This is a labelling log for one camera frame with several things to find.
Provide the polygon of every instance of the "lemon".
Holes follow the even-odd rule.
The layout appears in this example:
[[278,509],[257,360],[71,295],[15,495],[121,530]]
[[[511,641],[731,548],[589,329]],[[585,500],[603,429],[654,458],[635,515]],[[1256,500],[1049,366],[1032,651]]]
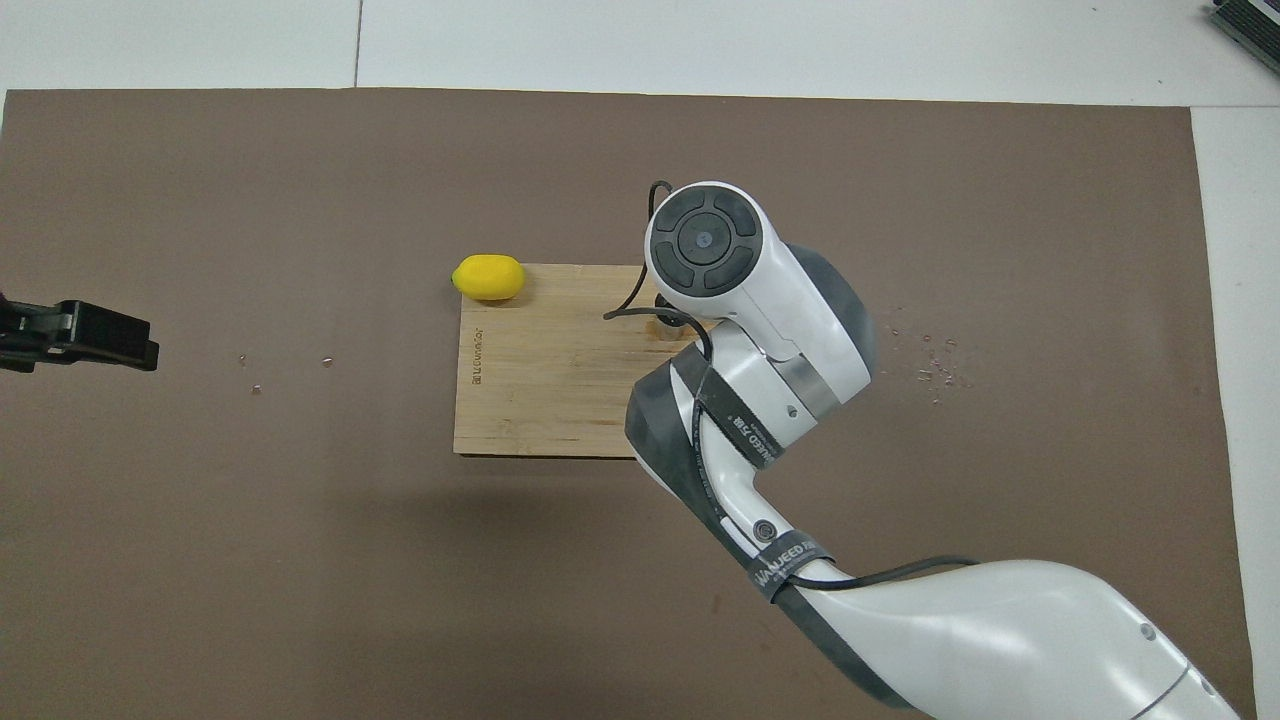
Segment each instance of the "lemon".
[[511,255],[471,255],[452,279],[471,300],[507,300],[525,287],[525,269]]

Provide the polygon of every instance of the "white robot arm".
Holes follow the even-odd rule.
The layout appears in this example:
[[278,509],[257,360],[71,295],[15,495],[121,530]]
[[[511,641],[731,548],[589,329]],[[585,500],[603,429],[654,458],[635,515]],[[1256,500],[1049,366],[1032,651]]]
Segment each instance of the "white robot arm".
[[870,382],[863,304],[721,182],[663,201],[645,263],[675,307],[721,323],[709,345],[636,383],[636,457],[858,685],[940,720],[1238,717],[1151,620],[1082,570],[1021,560],[896,582],[841,573],[754,478]]

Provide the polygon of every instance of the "brown mat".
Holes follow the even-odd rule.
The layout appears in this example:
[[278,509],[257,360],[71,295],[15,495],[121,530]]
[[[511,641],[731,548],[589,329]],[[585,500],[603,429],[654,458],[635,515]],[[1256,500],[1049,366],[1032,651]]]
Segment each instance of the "brown mat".
[[634,264],[659,177],[878,319],[792,521],[1088,569],[1253,716],[1185,109],[412,90],[10,94],[3,290],[161,351],[0,375],[0,716],[916,716],[634,462],[452,452],[449,270]]

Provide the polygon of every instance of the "white floor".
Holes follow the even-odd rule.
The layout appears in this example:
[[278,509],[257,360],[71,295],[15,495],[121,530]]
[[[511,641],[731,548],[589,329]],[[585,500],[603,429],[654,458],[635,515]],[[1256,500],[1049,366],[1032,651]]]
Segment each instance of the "white floor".
[[490,87],[1193,108],[1258,716],[1280,719],[1280,76],[1197,0],[0,0],[0,90]]

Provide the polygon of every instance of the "bamboo board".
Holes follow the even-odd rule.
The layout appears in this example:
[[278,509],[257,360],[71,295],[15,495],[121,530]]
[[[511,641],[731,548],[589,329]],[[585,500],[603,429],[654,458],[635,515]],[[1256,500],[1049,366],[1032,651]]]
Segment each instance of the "bamboo board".
[[[525,264],[512,300],[462,297],[453,451],[461,455],[631,457],[631,386],[694,340],[658,336],[655,318],[600,315],[639,266]],[[632,305],[652,305],[646,278]]]

